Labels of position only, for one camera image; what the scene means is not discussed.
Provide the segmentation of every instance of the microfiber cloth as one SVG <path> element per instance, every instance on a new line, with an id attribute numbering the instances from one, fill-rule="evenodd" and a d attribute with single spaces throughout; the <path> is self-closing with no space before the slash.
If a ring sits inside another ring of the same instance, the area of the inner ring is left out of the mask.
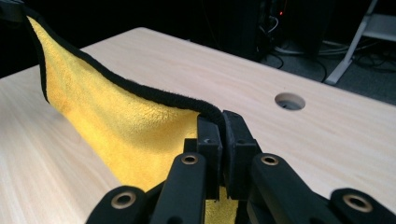
<path id="1" fill-rule="evenodd" d="M 197 137 L 197 116 L 224 127 L 212 104 L 120 77 L 57 36 L 25 8 L 45 99 L 63 114 L 123 185 L 148 191 L 163 182 L 184 140 Z M 206 202 L 205 223 L 234 223 L 237 202 Z"/>

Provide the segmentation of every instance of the black trim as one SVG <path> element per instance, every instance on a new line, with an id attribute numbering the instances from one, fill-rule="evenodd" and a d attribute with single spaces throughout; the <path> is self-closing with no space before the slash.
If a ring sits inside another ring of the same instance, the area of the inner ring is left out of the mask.
<path id="1" fill-rule="evenodd" d="M 98 61 L 96 61 L 91 55 L 81 51 L 80 49 L 75 48 L 74 46 L 70 45 L 67 41 L 56 35 L 50 27 L 45 23 L 44 19 L 32 9 L 25 7 L 26 15 L 35 19 L 47 32 L 48 34 L 58 42 L 63 48 L 70 51 L 76 57 L 80 58 L 81 60 L 87 62 L 92 67 L 97 69 L 105 78 L 109 81 L 115 83 L 116 85 L 120 86 L 121 88 L 125 89 L 126 91 L 133 93 L 139 97 L 142 97 L 146 100 L 150 100 L 152 102 L 167 105 L 170 107 L 176 107 L 180 109 L 190 109 L 193 111 L 200 112 L 203 116 L 207 117 L 208 119 L 212 120 L 219 126 L 219 130 L 221 133 L 224 133 L 224 118 L 221 114 L 221 111 L 215 107 L 214 105 L 203 101 L 197 100 L 190 97 L 186 97 L 180 94 L 168 92 L 168 91 L 160 91 L 158 89 L 154 89 L 148 86 L 140 85 L 136 82 L 131 80 L 125 79 L 123 77 L 118 76 L 117 74 L 111 72 L 106 67 L 101 65 Z M 36 35 L 35 40 L 35 47 L 37 49 L 38 60 L 40 64 L 40 73 L 41 73 L 41 84 L 43 93 L 48 101 L 47 94 L 46 94 L 46 67 L 45 67 L 45 57 L 43 53 L 43 49 L 41 48 L 41 44 L 37 39 Z"/>

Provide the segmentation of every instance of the metal grommet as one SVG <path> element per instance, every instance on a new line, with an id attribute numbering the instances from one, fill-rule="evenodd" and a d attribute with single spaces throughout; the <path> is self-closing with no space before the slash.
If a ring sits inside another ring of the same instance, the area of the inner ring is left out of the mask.
<path id="1" fill-rule="evenodd" d="M 356 194 L 346 194 L 343 197 L 344 202 L 351 208 L 363 213 L 373 211 L 373 206 L 364 198 Z"/>
<path id="2" fill-rule="evenodd" d="M 272 156 L 263 156 L 262 163 L 267 164 L 267 165 L 278 165 L 279 160 Z"/>
<path id="3" fill-rule="evenodd" d="M 186 165 L 193 165 L 198 162 L 198 158 L 193 155 L 188 155 L 188 156 L 181 158 L 181 161 Z"/>
<path id="4" fill-rule="evenodd" d="M 111 206 L 116 209 L 124 209 L 131 206 L 136 201 L 136 194 L 132 191 L 119 193 L 111 200 Z"/>

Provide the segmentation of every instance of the yellow cloth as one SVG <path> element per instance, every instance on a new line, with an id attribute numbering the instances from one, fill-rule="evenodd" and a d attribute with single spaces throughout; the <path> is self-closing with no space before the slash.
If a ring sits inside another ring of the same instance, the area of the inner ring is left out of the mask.
<path id="1" fill-rule="evenodd" d="M 185 138 L 196 138 L 199 112 L 146 100 L 118 86 L 61 46 L 28 17 L 44 54 L 43 90 L 124 185 L 144 191 L 163 182 Z M 234 223 L 237 202 L 206 203 L 206 223 Z"/>

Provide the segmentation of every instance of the light wood tabletop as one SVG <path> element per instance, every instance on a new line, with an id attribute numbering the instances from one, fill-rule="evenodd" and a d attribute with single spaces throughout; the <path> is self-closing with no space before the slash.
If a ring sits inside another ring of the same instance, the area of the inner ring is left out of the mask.
<path id="1" fill-rule="evenodd" d="M 396 211 L 395 106 L 145 28 L 83 50 L 122 77 L 240 114 L 314 192 L 358 189 Z M 276 103 L 295 95 L 301 110 Z M 0 79 L 0 223 L 82 223 L 119 185 L 45 101 L 37 66 Z"/>

